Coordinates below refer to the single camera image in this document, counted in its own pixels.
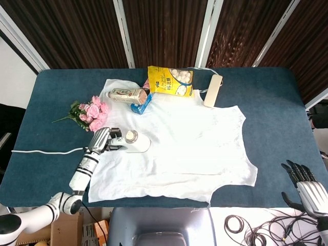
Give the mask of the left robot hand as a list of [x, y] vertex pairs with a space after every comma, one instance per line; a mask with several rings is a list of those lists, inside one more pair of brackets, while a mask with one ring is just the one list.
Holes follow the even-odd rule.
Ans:
[[104, 151], [119, 150], [121, 146], [112, 143], [112, 140], [117, 140], [119, 137], [122, 137], [119, 128], [101, 128], [94, 133], [89, 145], [87, 146], [87, 151], [99, 155]]

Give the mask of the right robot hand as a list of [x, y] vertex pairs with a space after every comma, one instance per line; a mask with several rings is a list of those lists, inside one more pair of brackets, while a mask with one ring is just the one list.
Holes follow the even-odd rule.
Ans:
[[287, 160], [281, 166], [285, 169], [298, 192], [301, 203], [292, 202], [286, 192], [282, 199], [292, 209], [306, 212], [310, 217], [319, 219], [327, 217], [327, 191], [317, 181], [313, 172], [305, 165], [299, 165]]

